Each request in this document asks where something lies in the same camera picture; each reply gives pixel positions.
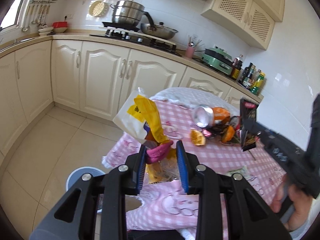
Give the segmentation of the person's right hand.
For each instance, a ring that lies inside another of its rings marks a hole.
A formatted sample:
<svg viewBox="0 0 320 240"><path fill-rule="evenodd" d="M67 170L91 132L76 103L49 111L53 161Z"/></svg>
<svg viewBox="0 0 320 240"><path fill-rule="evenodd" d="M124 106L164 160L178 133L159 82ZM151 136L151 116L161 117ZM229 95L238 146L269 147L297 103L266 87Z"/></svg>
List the person's right hand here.
<svg viewBox="0 0 320 240"><path fill-rule="evenodd" d="M308 219L313 198L305 194L294 184L288 183L287 174L283 176L282 183L278 186L270 208L273 212L278 213L281 210L282 199L285 193L292 201L294 212L289 220L284 223L285 228L291 232L300 228Z"/></svg>

